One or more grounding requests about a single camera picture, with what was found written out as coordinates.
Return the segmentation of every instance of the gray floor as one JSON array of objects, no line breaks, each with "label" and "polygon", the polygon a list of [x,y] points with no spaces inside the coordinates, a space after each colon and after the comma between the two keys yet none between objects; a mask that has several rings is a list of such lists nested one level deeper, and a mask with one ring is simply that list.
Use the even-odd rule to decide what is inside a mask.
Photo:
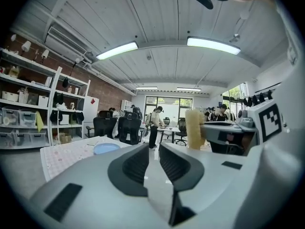
[{"label": "gray floor", "polygon": [[13,190],[25,198],[46,182],[39,149],[1,150],[0,164]]},{"label": "gray floor", "polygon": [[[158,133],[156,145],[159,147],[161,133]],[[164,142],[171,142],[163,137]],[[142,138],[149,141],[149,135]],[[149,165],[145,173],[144,186],[148,189],[149,201],[164,220],[168,221],[172,205],[173,186],[159,162],[158,148],[149,150]],[[25,198],[46,183],[39,149],[1,150],[0,164],[13,190]]]}]

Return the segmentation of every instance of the brick wall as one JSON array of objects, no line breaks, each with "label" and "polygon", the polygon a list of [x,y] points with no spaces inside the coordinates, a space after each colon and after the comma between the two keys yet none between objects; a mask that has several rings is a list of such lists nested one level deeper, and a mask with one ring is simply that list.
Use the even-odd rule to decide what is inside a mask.
[{"label": "brick wall", "polygon": [[[7,39],[4,44],[4,48],[9,47],[10,51],[19,51],[19,55],[22,51],[21,46],[27,41],[25,38],[17,35],[16,40],[12,42],[10,40],[10,37],[12,36],[12,33],[8,34]],[[44,48],[31,43],[31,49],[28,52],[25,52],[23,54],[23,57],[33,60],[35,58],[35,52],[36,50],[39,50],[39,55],[37,57],[36,62],[40,62],[41,55],[44,52]],[[58,66],[62,68],[62,73],[69,75],[72,70],[72,64],[63,60],[62,58],[58,57],[57,55],[53,53],[49,53],[49,56],[47,59],[43,61],[43,65],[47,66],[49,68],[52,68],[54,70],[57,70]],[[88,80],[91,80],[88,95],[92,97],[99,98],[99,110],[108,110],[110,107],[114,107],[116,109],[121,108],[121,101],[123,99],[126,99],[128,101],[132,100],[132,96],[123,92],[122,90],[118,89],[117,87],[103,81],[102,79],[90,74],[89,72],[79,68],[75,67],[72,74],[72,77],[79,79],[84,82],[88,82]],[[33,81],[37,81],[40,83],[44,83],[46,77],[41,74],[36,74],[33,71],[31,71],[30,79]],[[57,89],[61,89],[61,84],[58,84]]]}]

